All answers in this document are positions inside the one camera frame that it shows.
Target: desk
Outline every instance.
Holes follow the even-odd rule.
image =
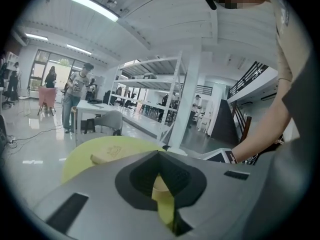
[[[102,156],[111,162],[147,151],[165,151],[153,142],[128,136],[106,136],[91,139],[76,147],[65,160],[62,169],[62,183],[67,182],[85,169],[94,166],[91,154]],[[166,225],[170,225],[174,217],[174,198],[169,191],[152,193],[152,199],[158,202],[158,213]]]
[[[80,100],[76,108],[77,108],[77,118],[76,118],[77,120],[76,134],[77,135],[81,134],[81,120],[82,120],[83,113],[104,115],[109,111],[115,110],[114,106],[110,106],[105,103],[93,105],[93,104],[89,104],[87,100],[83,100],[83,99]]]

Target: floor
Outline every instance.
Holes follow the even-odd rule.
[[[210,138],[203,131],[198,131],[196,125],[187,128],[184,132],[181,147],[204,154],[220,148],[234,148],[233,145]]]
[[[65,134],[62,128],[60,104],[56,105],[53,116],[44,111],[38,116],[37,100],[30,100],[31,114],[28,116],[24,116],[21,101],[19,107],[20,113],[18,105],[2,110],[8,134],[19,141],[17,146],[13,144],[5,148],[1,167],[10,186],[32,209],[61,184],[64,162],[76,145],[74,135]],[[122,134],[156,142],[156,139],[126,122],[123,122]]]
[[[136,128],[149,133],[154,138],[157,137],[161,123],[159,123],[154,116],[138,113],[134,109],[129,109],[117,104],[114,106],[114,109],[120,111],[123,114],[124,119],[134,123]],[[169,129],[169,126],[165,125],[163,131],[165,132],[167,129]]]

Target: white shelving unit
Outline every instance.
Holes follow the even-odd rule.
[[[115,83],[120,83],[128,87],[152,89],[157,91],[170,91],[172,81],[161,79],[129,79],[116,80]],[[178,93],[180,90],[178,83],[175,83],[174,92]]]
[[[6,54],[6,58],[5,61],[7,63],[7,69],[8,70],[14,70],[14,65],[16,62],[18,62],[19,56],[15,55],[14,53],[12,53],[11,51],[9,51]]]
[[[165,136],[167,135],[168,127],[165,127],[166,118],[168,115],[168,111],[174,111],[177,112],[176,109],[170,108],[170,103],[173,97],[173,93],[179,93],[179,96],[181,97],[181,81],[180,76],[183,76],[187,73],[186,67],[184,63],[182,62],[182,51],[179,52],[178,56],[172,56],[172,57],[165,57],[165,58],[158,58],[158,59],[151,59],[146,61],[141,61],[138,63],[132,63],[129,65],[119,65],[116,76],[119,75],[118,71],[122,71],[127,73],[128,75],[134,77],[134,79],[128,79],[128,80],[116,80],[114,79],[112,83],[111,90],[113,89],[114,85],[117,84],[123,84],[128,87],[134,87],[134,88],[141,88],[141,89],[150,89],[150,90],[156,90],[156,91],[167,91],[168,93],[168,99],[165,106],[159,105],[154,102],[149,101],[143,101],[143,100],[137,100],[133,98],[129,98],[126,96],[120,96],[111,94],[109,97],[109,101],[111,99],[111,96],[129,100],[133,102],[142,103],[147,106],[155,107],[158,109],[164,110],[162,121],[160,124],[159,132],[157,135],[157,141],[161,142]],[[142,76],[146,73],[153,73],[156,76],[170,76],[171,78],[168,79],[142,79]]]

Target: black stair railing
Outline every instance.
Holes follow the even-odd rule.
[[[241,91],[258,76],[260,76],[267,68],[267,65],[255,61],[249,70],[243,75],[243,77],[241,77],[241,79],[229,90],[227,98],[229,99]]]

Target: jeans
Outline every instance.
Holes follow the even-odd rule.
[[[73,96],[69,93],[66,93],[64,96],[63,109],[62,109],[62,123],[63,128],[70,130],[70,113],[71,108],[76,107],[80,101],[80,97]],[[74,130],[74,113],[71,113],[71,131]]]

